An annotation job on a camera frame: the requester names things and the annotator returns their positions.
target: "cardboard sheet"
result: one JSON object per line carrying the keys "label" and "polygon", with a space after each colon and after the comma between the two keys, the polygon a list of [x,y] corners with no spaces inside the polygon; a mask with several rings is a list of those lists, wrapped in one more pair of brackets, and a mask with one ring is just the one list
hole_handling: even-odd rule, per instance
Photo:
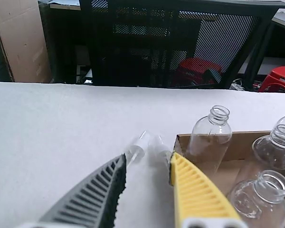
{"label": "cardboard sheet", "polygon": [[0,0],[0,37],[16,82],[50,82],[36,0]]}
{"label": "cardboard sheet", "polygon": [[[228,147],[223,161],[220,164],[217,173],[212,177],[214,184],[225,195],[229,193],[235,184],[235,180],[240,168],[243,165],[244,158],[249,155],[251,145],[255,139],[268,135],[270,132],[233,132],[231,144]],[[190,134],[181,134],[177,136],[174,149],[180,154],[186,153],[190,140]]]}

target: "mesh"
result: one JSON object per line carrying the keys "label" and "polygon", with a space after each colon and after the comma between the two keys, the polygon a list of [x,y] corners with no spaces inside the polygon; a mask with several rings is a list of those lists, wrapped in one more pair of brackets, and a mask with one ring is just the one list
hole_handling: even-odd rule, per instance
{"label": "mesh", "polygon": [[106,0],[92,0],[92,11],[104,13],[108,11],[108,2]]}
{"label": "mesh", "polygon": [[256,25],[254,17],[220,15],[201,22],[194,57],[212,61],[225,72]]}
{"label": "mesh", "polygon": [[[252,16],[177,12],[116,6],[116,3],[112,5],[113,15],[109,17],[105,13],[108,12],[107,1],[92,0],[91,3],[92,11],[103,15],[103,20],[97,19],[97,23],[111,18],[108,28],[112,28],[114,45],[122,43],[128,53],[150,62],[150,74],[146,77],[156,85],[167,85],[169,79],[170,86],[218,84],[259,22],[259,18]],[[208,71],[215,75],[206,76]]]}

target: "red stool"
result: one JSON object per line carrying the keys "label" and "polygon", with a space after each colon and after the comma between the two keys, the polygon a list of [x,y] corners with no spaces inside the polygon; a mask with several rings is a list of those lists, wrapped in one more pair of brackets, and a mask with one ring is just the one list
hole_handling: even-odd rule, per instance
{"label": "red stool", "polygon": [[258,91],[264,92],[269,86],[268,92],[278,92],[281,87],[285,89],[285,66],[273,69],[270,74],[267,75]]}

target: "white tablecloth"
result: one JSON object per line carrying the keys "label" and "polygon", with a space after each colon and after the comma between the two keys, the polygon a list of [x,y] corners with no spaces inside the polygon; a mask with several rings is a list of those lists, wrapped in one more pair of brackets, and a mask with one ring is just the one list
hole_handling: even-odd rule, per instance
{"label": "white tablecloth", "polygon": [[[233,131],[271,130],[285,115],[285,94],[0,83],[0,228],[38,220],[146,129],[172,149],[177,134],[219,104],[229,108]],[[168,174],[137,175],[116,226],[172,228]]]}

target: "clear plastic bottle cap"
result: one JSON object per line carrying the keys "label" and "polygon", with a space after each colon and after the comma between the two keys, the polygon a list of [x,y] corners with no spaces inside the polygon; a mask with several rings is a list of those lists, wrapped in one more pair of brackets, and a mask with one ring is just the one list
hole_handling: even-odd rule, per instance
{"label": "clear plastic bottle cap", "polygon": [[130,146],[129,150],[126,152],[127,165],[133,161],[138,162],[143,158],[148,150],[149,140],[151,139],[151,134],[144,131],[138,139],[136,139]]}
{"label": "clear plastic bottle cap", "polygon": [[164,162],[167,166],[169,166],[172,152],[170,151],[169,147],[163,143],[160,135],[156,135],[150,140],[149,152],[152,158],[157,162]]}

